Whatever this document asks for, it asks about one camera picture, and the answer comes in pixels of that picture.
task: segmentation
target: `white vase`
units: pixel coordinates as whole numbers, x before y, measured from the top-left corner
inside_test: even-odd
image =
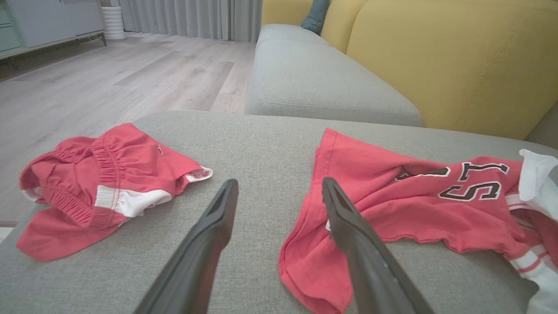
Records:
[[[122,9],[120,7],[102,7],[103,16],[107,29],[105,38],[108,41],[118,41],[126,39],[124,34],[124,22],[122,21]]]

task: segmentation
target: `wooden floor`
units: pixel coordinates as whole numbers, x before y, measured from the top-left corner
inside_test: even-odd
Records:
[[[242,113],[255,44],[135,34],[0,64],[0,226],[34,206],[18,189],[33,158],[151,113]]]

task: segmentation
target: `gray upholstery fabric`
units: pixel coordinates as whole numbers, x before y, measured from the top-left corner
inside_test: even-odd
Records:
[[[233,235],[221,254],[209,313],[309,313],[283,286],[279,250],[310,187],[326,127],[397,153],[445,163],[478,155],[519,159],[531,142],[415,127],[292,117],[162,112],[134,123],[215,174],[173,201],[67,258],[33,261],[15,248],[26,222],[0,244],[0,312],[131,313],[223,181],[237,178]],[[492,251],[457,254],[442,243],[388,247],[438,314],[525,313],[537,287]],[[353,303],[347,313],[356,313]]]
[[[262,26],[262,30],[259,32],[256,49],[258,49],[261,43],[267,40],[293,40],[308,44],[329,46],[325,39],[312,31],[306,30],[300,26],[287,24],[267,24]]]
[[[246,113],[422,126],[407,98],[339,50],[287,40],[256,51]]]
[[[539,121],[526,140],[558,149],[558,102]]]

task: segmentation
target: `cabinet drawer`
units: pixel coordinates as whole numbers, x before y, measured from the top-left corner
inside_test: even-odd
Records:
[[[12,26],[0,28],[0,51],[20,47],[20,41],[17,39],[16,32]]]
[[[5,6],[6,4],[4,3],[4,1],[0,0],[0,25],[11,23],[9,21],[8,12],[6,11],[7,8],[5,8]]]

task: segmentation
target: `black number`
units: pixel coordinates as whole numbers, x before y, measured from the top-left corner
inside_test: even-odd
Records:
[[[477,197],[479,191],[488,189],[481,193],[480,199],[497,199],[500,196],[501,185],[498,181],[484,182],[471,185],[465,194],[453,194],[451,191],[461,189],[463,185],[452,185],[449,189],[438,194],[440,198],[453,199],[456,201],[470,202]]]
[[[461,172],[460,182],[467,181],[469,179],[469,171],[483,171],[490,168],[499,169],[501,172],[507,174],[509,167],[504,164],[486,164],[486,165],[474,165],[472,163],[462,163],[463,171]]]
[[[451,169],[449,167],[436,169],[436,170],[433,170],[429,173],[418,174],[418,175],[411,175],[407,172],[404,172],[404,173],[400,174],[398,177],[396,177],[395,181],[401,181],[403,179],[407,179],[407,178],[410,178],[410,177],[420,177],[420,176],[424,176],[424,177],[447,177],[448,175],[450,175],[450,172],[451,172]]]

